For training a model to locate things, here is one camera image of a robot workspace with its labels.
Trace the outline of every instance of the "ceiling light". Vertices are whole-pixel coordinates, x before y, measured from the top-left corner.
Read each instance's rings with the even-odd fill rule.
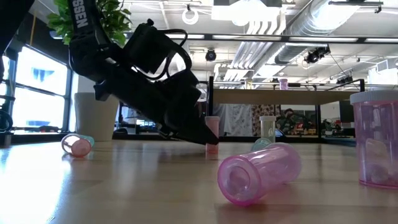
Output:
[[[358,38],[350,37],[291,37],[291,41],[313,41],[313,42],[356,42]]]
[[[268,35],[213,35],[216,40],[251,40],[251,41],[278,41],[280,37]]]
[[[328,44],[312,44],[312,43],[286,43],[286,46],[292,47],[327,47]]]
[[[166,34],[170,39],[184,39],[184,34]],[[203,34],[188,34],[188,39],[204,39],[205,36]]]
[[[367,38],[365,40],[367,43],[386,43],[386,42],[392,42],[392,43],[398,43],[398,38]]]
[[[241,19],[234,19],[232,20],[232,23],[236,26],[245,26],[246,24],[249,23],[248,20],[241,20]]]
[[[187,13],[188,12],[193,12],[193,17],[191,19],[187,18]],[[199,20],[199,14],[198,11],[194,10],[194,9],[186,9],[182,12],[182,21],[184,21],[184,23],[188,24],[188,25],[194,25],[195,23],[197,23]]]
[[[211,19],[221,21],[271,21],[279,15],[279,7],[267,7],[261,0],[240,0],[230,6],[213,6]]]

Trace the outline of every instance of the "pink container lid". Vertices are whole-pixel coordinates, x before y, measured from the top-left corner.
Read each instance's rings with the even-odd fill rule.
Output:
[[[398,101],[397,90],[374,90],[352,94],[349,97],[351,104],[369,101]]]

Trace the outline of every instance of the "wooden table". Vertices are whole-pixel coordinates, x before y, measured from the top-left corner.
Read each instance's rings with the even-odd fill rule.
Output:
[[[214,103],[259,105],[324,105],[349,100],[355,91],[235,90],[214,89]]]
[[[354,148],[294,146],[300,177],[249,208],[222,196],[216,172],[251,144],[212,158],[184,142],[96,143],[86,159],[58,142],[1,149],[0,223],[397,223],[398,191],[359,185]]]

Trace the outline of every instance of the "pink bottle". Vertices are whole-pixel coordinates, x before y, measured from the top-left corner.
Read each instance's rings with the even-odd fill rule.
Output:
[[[398,189],[398,91],[355,93],[356,152],[359,182]]]
[[[287,83],[287,78],[279,79],[279,89],[280,90],[288,90],[289,89],[289,84]]]
[[[218,186],[232,203],[248,206],[269,190],[295,180],[301,171],[298,152],[286,143],[226,158],[218,169]]]
[[[216,136],[218,136],[219,133],[218,126],[220,123],[220,117],[207,116],[205,119],[206,119],[206,125]],[[206,152],[209,154],[218,154],[218,144],[217,145],[206,144]]]
[[[75,157],[84,157],[94,146],[94,139],[81,134],[68,134],[61,140],[62,149]]]

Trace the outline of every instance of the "fluorescent light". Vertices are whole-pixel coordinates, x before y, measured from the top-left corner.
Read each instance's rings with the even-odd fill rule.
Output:
[[[216,40],[263,40],[278,41],[280,37],[264,36],[264,35],[213,35]]]
[[[398,43],[398,38],[367,38],[365,40],[367,43],[386,43],[386,42],[392,42],[392,43]]]
[[[238,85],[238,84],[242,84],[242,82],[214,82],[214,84],[231,84],[231,85]]]
[[[291,37],[291,41],[317,41],[317,42],[356,42],[354,37]]]
[[[267,7],[261,0],[236,1],[230,6],[213,6],[211,19],[219,21],[271,21],[279,7]]]
[[[170,39],[184,39],[184,34],[166,34]],[[203,34],[188,34],[188,39],[204,39],[205,35]]]
[[[286,46],[293,46],[293,47],[327,47],[328,44],[286,43]]]

